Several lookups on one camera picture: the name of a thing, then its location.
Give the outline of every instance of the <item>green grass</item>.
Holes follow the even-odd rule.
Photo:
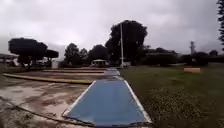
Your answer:
[[[224,127],[224,66],[202,68],[131,67],[121,70],[159,128]]]

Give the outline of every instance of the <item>metal pole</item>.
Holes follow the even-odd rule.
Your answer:
[[[121,68],[124,68],[124,51],[123,51],[123,32],[122,32],[122,23],[121,27]]]

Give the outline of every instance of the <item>building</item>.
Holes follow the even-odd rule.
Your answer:
[[[17,58],[17,56],[8,55],[8,54],[0,54],[0,63],[10,63],[15,58]]]
[[[93,60],[91,62],[92,67],[106,67],[107,65],[108,65],[107,61],[101,59]]]

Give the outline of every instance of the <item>blue surface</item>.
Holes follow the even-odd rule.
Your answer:
[[[97,80],[66,116],[96,126],[146,122],[123,80]]]

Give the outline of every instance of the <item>small structure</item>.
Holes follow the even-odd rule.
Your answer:
[[[123,67],[130,67],[131,66],[131,60],[130,59],[127,59],[127,58],[124,58],[123,59]]]
[[[58,68],[58,61],[52,60],[51,68],[52,69],[57,69]]]
[[[102,59],[93,60],[91,62],[92,67],[106,67],[106,65],[108,65],[107,61]]]
[[[8,54],[0,54],[0,63],[10,63],[15,58],[17,58],[17,56],[8,55]]]

